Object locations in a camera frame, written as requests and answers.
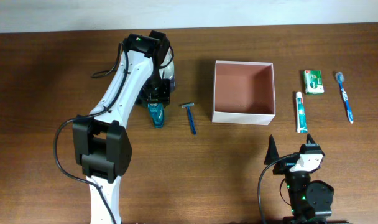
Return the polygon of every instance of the brown table surface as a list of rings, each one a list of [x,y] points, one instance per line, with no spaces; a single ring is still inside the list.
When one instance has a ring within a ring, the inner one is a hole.
[[[117,44],[130,33],[104,30],[0,34],[0,223],[89,223],[88,186],[57,169],[58,125],[87,114],[112,76]],[[122,178],[125,222],[258,223],[257,181],[268,137],[280,155],[298,152],[293,91],[300,70],[320,69],[325,93],[305,96],[308,128],[326,157],[312,175],[335,188],[332,220],[378,223],[378,24],[164,29],[175,51],[177,88],[163,129],[135,106],[127,125],[132,161]],[[211,122],[215,60],[273,62],[276,117],[268,126]],[[333,71],[345,74],[350,124]],[[193,101],[197,136],[180,103]],[[71,126],[60,136],[61,163],[75,175]],[[279,195],[282,176],[264,176],[270,220],[291,215]]]

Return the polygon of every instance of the white box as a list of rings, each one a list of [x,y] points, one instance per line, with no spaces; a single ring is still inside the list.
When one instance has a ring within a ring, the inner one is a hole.
[[[212,122],[268,125],[275,115],[272,63],[215,62]]]

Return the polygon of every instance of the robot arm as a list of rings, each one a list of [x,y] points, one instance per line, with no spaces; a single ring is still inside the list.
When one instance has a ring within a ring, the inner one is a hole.
[[[134,103],[140,101],[141,105],[148,107],[155,125],[161,127],[164,107],[170,102],[169,77],[173,76],[173,54],[165,34],[155,31],[149,37],[131,34],[124,39],[122,46],[125,52],[121,55],[117,72],[90,114],[97,114],[105,108],[109,108],[108,112],[73,122],[76,163],[82,166],[87,181],[101,187],[116,223],[121,223],[121,176],[127,171],[132,154],[126,133],[129,114]],[[100,133],[106,133],[106,139],[99,138]],[[98,190],[90,185],[90,192],[91,224],[114,223]]]

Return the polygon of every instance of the cable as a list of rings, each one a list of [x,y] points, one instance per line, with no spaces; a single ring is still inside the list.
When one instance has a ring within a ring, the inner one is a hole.
[[[121,84],[119,86],[119,89],[116,93],[116,95],[114,96],[112,102],[108,105],[108,106],[104,106],[104,110],[102,110],[101,112],[98,112],[98,113],[95,113],[95,114],[90,114],[90,115],[87,115],[87,116],[82,116],[82,117],[79,117],[79,118],[72,118],[72,119],[69,119],[65,122],[63,122],[59,128],[57,129],[57,132],[55,133],[55,137],[53,139],[53,156],[55,158],[55,162],[60,170],[60,172],[62,172],[63,174],[65,174],[67,177],[70,177],[72,178],[73,180],[77,180],[79,182],[82,182],[82,183],[85,183],[85,184],[89,184],[89,185],[92,185],[93,187],[95,187],[99,193],[99,196],[101,197],[102,199],[102,202],[104,203],[104,206],[106,207],[106,209],[108,210],[109,212],[109,215],[110,217],[112,218],[113,220],[113,223],[114,224],[117,224],[116,223],[116,219],[114,218],[114,215],[113,215],[113,212],[111,211],[103,193],[102,193],[102,188],[98,185],[98,184],[95,184],[95,183],[92,183],[88,180],[85,180],[85,179],[82,179],[82,178],[79,178],[79,177],[76,177],[74,175],[71,175],[69,174],[67,171],[65,171],[62,167],[62,165],[60,164],[59,162],[59,158],[58,158],[58,153],[57,153],[57,146],[58,146],[58,138],[59,138],[59,134],[62,132],[62,130],[64,129],[64,127],[66,127],[68,124],[74,122],[74,121],[78,121],[80,119],[87,119],[87,118],[94,118],[96,116],[99,116],[101,114],[104,114],[106,112],[108,112],[110,110],[110,108],[113,106],[113,104],[116,102],[117,98],[119,97],[120,95],[120,92],[122,90],[122,87],[124,86],[124,83],[126,82],[126,78],[127,78],[127,74],[128,74],[128,53],[127,51],[125,50],[125,46],[122,42],[119,43],[119,50],[118,50],[118,57],[116,59],[117,61],[117,64],[118,64],[118,61],[119,61],[119,56],[120,56],[120,49],[123,49],[124,51],[124,55],[126,56],[126,68],[124,70],[124,76],[122,78],[122,81],[121,81]]]
[[[296,156],[297,154],[294,153],[294,154],[290,154],[290,155],[287,155],[287,156],[283,156],[281,158],[278,158],[277,160],[273,161],[271,164],[269,164],[267,167],[265,167],[265,169],[262,171],[261,175],[259,176],[259,180],[258,180],[258,190],[257,190],[257,193],[258,193],[258,207],[259,207],[259,213],[261,214],[261,218],[262,218],[262,223],[263,224],[267,224],[266,223],[266,220],[265,220],[265,215],[264,215],[264,212],[262,211],[262,207],[261,207],[261,181],[262,181],[262,177],[264,176],[265,172],[273,165],[275,165],[277,162],[280,162],[286,158],[289,158],[289,157],[294,157]]]
[[[283,199],[283,201],[284,201],[287,205],[291,206],[291,204],[287,203],[286,200],[284,200],[283,195],[282,195],[282,186],[283,186],[283,183],[284,183],[285,180],[286,180],[286,178],[284,178],[284,179],[281,181],[281,183],[280,183],[280,187],[279,187],[279,192],[280,192],[280,196],[281,196],[281,198]]]
[[[103,78],[103,77],[106,77],[108,75],[110,75],[112,72],[116,72],[116,67],[117,65],[119,64],[119,59],[120,59],[120,49],[121,49],[121,46],[123,45],[122,42],[119,43],[119,48],[118,48],[118,51],[117,51],[117,58],[116,58],[116,62],[114,63],[113,65],[113,68],[110,69],[110,70],[105,70],[105,71],[100,71],[100,72],[95,72],[94,74],[91,75],[91,78]]]
[[[159,67],[159,69],[163,69],[163,68],[169,66],[170,63],[172,62],[172,60],[174,59],[174,50],[172,49],[172,46],[171,46],[171,45],[170,45],[170,49],[171,49],[171,59],[170,59],[170,61],[169,61],[166,65],[161,65],[161,66]]]

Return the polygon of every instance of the black cable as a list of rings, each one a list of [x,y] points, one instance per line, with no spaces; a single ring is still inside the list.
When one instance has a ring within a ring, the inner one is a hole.
[[[284,183],[285,180],[286,180],[286,178],[284,178],[284,179],[281,181],[281,183],[280,183],[280,187],[279,187],[279,192],[280,192],[280,196],[281,196],[281,198],[283,199],[283,201],[284,201],[287,205],[291,206],[291,204],[287,203],[286,200],[284,200],[283,195],[282,195],[282,186],[283,186],[283,183]]]
[[[281,158],[278,158],[276,161],[273,161],[271,164],[269,164],[267,167],[265,167],[265,169],[262,171],[261,173],[261,176],[259,176],[259,180],[258,180],[258,190],[257,190],[257,193],[258,193],[258,207],[259,207],[259,213],[261,214],[261,218],[262,218],[262,223],[263,224],[266,224],[266,220],[265,220],[265,215],[264,215],[264,212],[262,211],[262,207],[261,207],[261,181],[262,181],[262,177],[264,176],[265,172],[273,165],[275,165],[277,162],[280,162],[286,158],[289,158],[289,157],[294,157],[295,155],[297,154],[290,154],[290,155],[287,155],[287,156],[283,156]]]
[[[113,106],[113,104],[116,102],[117,98],[119,97],[120,93],[121,93],[121,90],[122,90],[122,87],[124,86],[124,83],[126,82],[126,78],[127,78],[127,74],[128,74],[128,53],[127,51],[124,49],[124,44],[122,42],[119,43],[119,53],[118,53],[118,57],[116,59],[117,61],[117,64],[118,64],[118,61],[119,61],[119,56],[120,56],[120,49],[123,49],[124,51],[124,55],[126,56],[126,69],[124,70],[124,76],[122,78],[122,81],[121,81],[121,84],[119,86],[119,89],[116,93],[116,95],[114,96],[112,102],[108,105],[108,106],[104,106],[104,110],[102,110],[101,112],[98,112],[98,113],[95,113],[95,114],[90,114],[90,115],[87,115],[87,116],[82,116],[82,117],[79,117],[79,118],[72,118],[72,119],[69,119],[65,122],[63,122],[59,128],[57,129],[57,132],[55,133],[55,137],[53,139],[53,156],[55,158],[55,162],[57,163],[57,166],[59,168],[59,170],[65,174],[67,177],[70,177],[72,178],[73,180],[77,180],[79,182],[82,182],[82,183],[85,183],[85,184],[89,184],[89,185],[92,185],[93,187],[95,187],[99,193],[99,196],[101,197],[102,199],[102,202],[104,203],[104,206],[106,207],[106,209],[108,210],[112,220],[113,220],[113,223],[114,224],[117,224],[116,223],[116,219],[114,218],[114,215],[113,215],[113,212],[111,211],[103,193],[102,193],[102,188],[98,185],[98,184],[95,184],[95,183],[92,183],[88,180],[85,180],[85,179],[82,179],[82,178],[79,178],[79,177],[76,177],[74,175],[71,175],[69,174],[67,171],[65,171],[62,167],[62,165],[60,164],[59,162],[59,158],[58,158],[58,153],[57,153],[57,146],[58,146],[58,138],[59,138],[59,134],[62,132],[62,130],[64,129],[64,127],[66,127],[68,124],[74,122],[74,121],[77,121],[79,119],[86,119],[86,118],[94,118],[96,116],[99,116],[101,114],[104,114],[106,112],[108,112],[110,110],[110,108]]]
[[[162,65],[162,66],[160,66],[159,69],[163,69],[163,68],[169,66],[170,63],[172,62],[172,60],[174,59],[174,50],[172,49],[172,46],[171,46],[171,45],[170,45],[170,49],[171,49],[171,59],[170,59],[170,61],[169,61],[166,65]]]
[[[113,68],[110,69],[110,70],[95,72],[94,74],[91,75],[91,78],[103,78],[103,77],[106,77],[106,76],[110,75],[112,72],[116,72],[117,71],[116,67],[119,64],[121,46],[122,46],[122,42],[119,43],[119,48],[118,48],[118,51],[117,51],[117,58],[116,58],[116,62],[113,65]]]

